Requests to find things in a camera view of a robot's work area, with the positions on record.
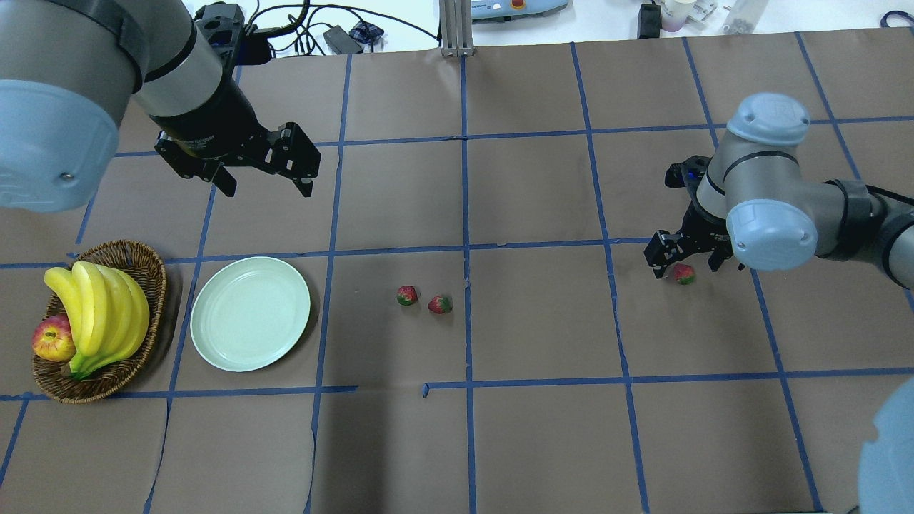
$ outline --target strawberry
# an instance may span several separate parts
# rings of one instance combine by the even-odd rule
[[[397,290],[397,301],[400,305],[413,305],[419,301],[419,293],[412,285],[404,285]]]
[[[695,281],[695,268],[688,264],[677,264],[673,266],[673,278],[682,285],[691,284]]]
[[[429,310],[435,314],[447,314],[453,310],[451,298],[437,295],[429,302]]]

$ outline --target white cup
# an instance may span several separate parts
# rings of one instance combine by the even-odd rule
[[[660,9],[660,27],[675,32],[686,24],[686,18],[696,0],[664,0]]]

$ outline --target white plate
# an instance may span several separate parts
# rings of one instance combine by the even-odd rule
[[[219,270],[200,290],[190,312],[190,337],[213,366],[250,371],[292,349],[310,313],[308,284],[295,268],[272,257],[249,257]]]

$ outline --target light blue joint cap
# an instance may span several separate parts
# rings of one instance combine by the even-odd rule
[[[753,270],[790,270],[812,259],[819,232],[802,210],[779,200],[746,200],[727,214],[736,258]]]
[[[760,92],[743,100],[727,128],[754,143],[796,146],[809,129],[809,111],[802,103],[776,92]]]
[[[95,102],[0,80],[0,207],[58,212],[89,203],[117,144],[117,125]]]
[[[889,397],[873,424],[879,438],[860,454],[860,511],[914,514],[914,379]]]

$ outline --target red apple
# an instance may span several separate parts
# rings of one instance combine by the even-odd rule
[[[73,333],[69,329],[69,318],[57,314],[38,324],[32,335],[32,349],[43,359],[66,362],[76,354]]]

